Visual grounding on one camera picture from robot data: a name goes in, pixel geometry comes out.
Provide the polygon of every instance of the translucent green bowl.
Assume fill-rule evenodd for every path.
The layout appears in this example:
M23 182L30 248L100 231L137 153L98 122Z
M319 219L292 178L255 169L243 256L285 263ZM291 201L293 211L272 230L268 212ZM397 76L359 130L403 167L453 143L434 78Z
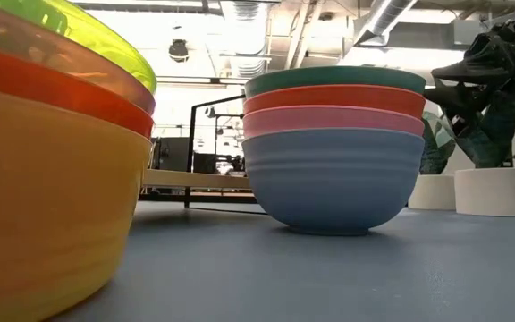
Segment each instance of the translucent green bowl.
M301 86L363 84L408 89L418 94L425 90L426 80L412 73L380 67L323 66L270 72L246 83L246 97L272 90Z
M0 9L63 35L109 59L151 93L156 76L131 44L77 5L65 0L0 0Z

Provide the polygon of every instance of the yellow bowl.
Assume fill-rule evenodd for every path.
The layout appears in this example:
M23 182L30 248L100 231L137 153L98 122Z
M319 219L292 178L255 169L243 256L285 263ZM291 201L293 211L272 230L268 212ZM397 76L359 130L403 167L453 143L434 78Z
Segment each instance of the yellow bowl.
M0 94L0 321L47 318L113 276L150 148L117 125Z

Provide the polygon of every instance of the table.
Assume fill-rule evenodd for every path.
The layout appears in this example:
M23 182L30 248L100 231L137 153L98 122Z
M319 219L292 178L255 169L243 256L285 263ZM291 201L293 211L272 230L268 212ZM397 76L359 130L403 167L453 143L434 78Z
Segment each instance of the table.
M139 203L113 281L54 320L515 321L515 217L405 209L368 236L320 237Z

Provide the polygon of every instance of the bowl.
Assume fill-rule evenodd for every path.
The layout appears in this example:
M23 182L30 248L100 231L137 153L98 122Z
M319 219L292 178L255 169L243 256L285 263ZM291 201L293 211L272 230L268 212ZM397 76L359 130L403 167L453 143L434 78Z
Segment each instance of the bowl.
M406 114L355 106L284 106L243 117L246 139L277 131L347 127L405 131L422 136L425 125Z
M359 106L393 111L420 118L425 98L406 89L370 85L319 85L280 89L246 100L244 114L300 105Z
M270 72L249 80L246 97L278 89L312 85L365 84L406 89L418 94L425 91L426 80L411 72L368 66L322 66Z
M155 92L156 76L147 60L116 32L79 6L66 0L0 0L0 9L102 55L134 76L151 93Z
M150 115L111 91L3 53L0 92L94 116L147 138L154 124Z
M152 94L124 69L68 38L3 10L0 52L79 77L154 113Z
M249 185L299 233L361 235L406 205L424 140L381 129L282 131L242 142Z
M40 321L113 276L150 141L0 93L0 321Z

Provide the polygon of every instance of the orange bowl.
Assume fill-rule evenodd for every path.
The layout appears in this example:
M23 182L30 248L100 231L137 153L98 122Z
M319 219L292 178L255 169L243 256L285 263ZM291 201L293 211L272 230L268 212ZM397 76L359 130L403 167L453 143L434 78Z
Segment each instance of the orange bowl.
M154 113L152 94L123 68L67 37L2 9L0 52L76 76L113 91L151 115Z
M278 89L248 99L243 113L280 106L358 106L402 113L420 119L425 98L407 89L373 85L318 85Z
M2 53L0 92L94 116L147 138L154 124L150 115L109 90Z

